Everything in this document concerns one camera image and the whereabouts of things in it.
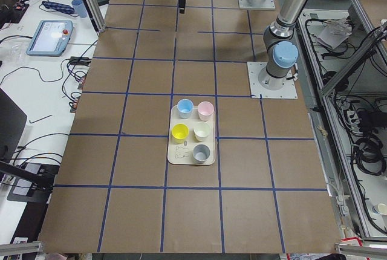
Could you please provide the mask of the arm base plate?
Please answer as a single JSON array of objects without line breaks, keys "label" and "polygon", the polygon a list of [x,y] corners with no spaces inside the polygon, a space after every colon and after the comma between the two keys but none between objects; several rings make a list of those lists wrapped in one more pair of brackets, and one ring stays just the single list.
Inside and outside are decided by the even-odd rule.
[{"label": "arm base plate", "polygon": [[238,0],[239,8],[243,10],[274,11],[274,0]]},{"label": "arm base plate", "polygon": [[256,99],[297,99],[296,73],[288,70],[287,76],[276,79],[266,71],[266,62],[247,62],[250,93]]}]

